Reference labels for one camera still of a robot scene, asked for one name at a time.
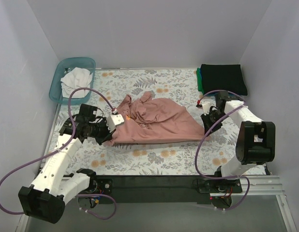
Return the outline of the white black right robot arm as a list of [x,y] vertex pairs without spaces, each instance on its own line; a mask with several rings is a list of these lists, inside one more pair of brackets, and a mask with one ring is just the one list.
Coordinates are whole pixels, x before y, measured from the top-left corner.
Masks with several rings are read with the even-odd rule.
[[246,171],[274,160],[276,127],[273,122],[254,115],[241,96],[227,90],[212,93],[215,95],[214,105],[202,99],[196,105],[203,110],[204,136],[219,130],[228,117],[238,126],[239,133],[234,157],[220,166],[214,176],[208,176],[203,187],[209,191],[231,192],[240,186],[238,179]]

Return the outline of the pink t shirt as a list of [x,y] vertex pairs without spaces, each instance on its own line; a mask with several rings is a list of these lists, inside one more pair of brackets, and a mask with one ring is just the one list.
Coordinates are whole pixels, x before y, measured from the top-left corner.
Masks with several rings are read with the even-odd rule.
[[153,99],[148,91],[136,100],[126,95],[117,110],[124,123],[116,128],[108,145],[199,141],[205,134],[186,107],[168,98]]

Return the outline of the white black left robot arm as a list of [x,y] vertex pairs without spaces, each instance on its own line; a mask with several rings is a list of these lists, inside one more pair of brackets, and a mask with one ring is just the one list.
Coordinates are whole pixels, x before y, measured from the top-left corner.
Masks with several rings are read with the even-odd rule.
[[117,110],[108,117],[97,116],[98,108],[87,104],[80,106],[76,115],[69,115],[59,131],[54,154],[50,155],[40,173],[29,187],[22,187],[18,193],[25,215],[50,223],[57,223],[66,204],[80,194],[98,201],[105,196],[98,184],[96,172],[80,169],[63,181],[70,161],[88,138],[94,138],[99,145],[112,139],[116,127],[124,123]]

